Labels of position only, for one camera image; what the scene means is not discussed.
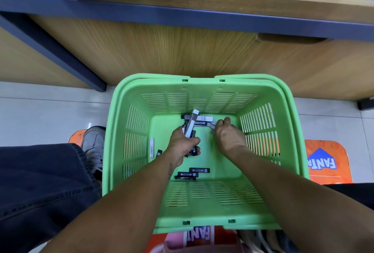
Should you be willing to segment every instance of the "blue triangle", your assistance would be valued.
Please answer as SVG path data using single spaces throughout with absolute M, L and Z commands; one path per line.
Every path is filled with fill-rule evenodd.
M 312 170 L 337 169 L 335 158 L 321 148 L 308 157 L 308 166 Z

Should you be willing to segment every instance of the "gray sneaker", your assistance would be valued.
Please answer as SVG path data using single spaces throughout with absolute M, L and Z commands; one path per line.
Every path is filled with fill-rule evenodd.
M 82 150 L 86 153 L 91 173 L 97 180 L 102 180 L 102 157 L 104 154 L 105 127 L 93 126 L 83 135 Z

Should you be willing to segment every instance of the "dark blue jeans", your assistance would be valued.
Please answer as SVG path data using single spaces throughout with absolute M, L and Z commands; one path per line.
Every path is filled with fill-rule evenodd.
M 76 144 L 0 147 L 0 252 L 29 252 L 100 197 Z

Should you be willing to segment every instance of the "wood grain surface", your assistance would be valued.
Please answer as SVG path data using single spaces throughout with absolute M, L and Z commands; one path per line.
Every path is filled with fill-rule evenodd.
M 31 16 L 109 85 L 134 73 L 267 73 L 298 97 L 374 95 L 374 43 L 263 41 L 255 33 Z
M 102 0 L 245 14 L 374 23 L 367 0 Z
M 2 28 L 0 56 L 0 81 L 88 88 Z

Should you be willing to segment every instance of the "person's right hand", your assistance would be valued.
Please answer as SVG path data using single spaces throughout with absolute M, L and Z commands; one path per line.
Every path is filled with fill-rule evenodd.
M 220 153 L 230 158 L 230 154 L 237 147 L 247 147 L 245 134 L 231 124 L 230 117 L 218 120 L 215 125 L 217 146 Z

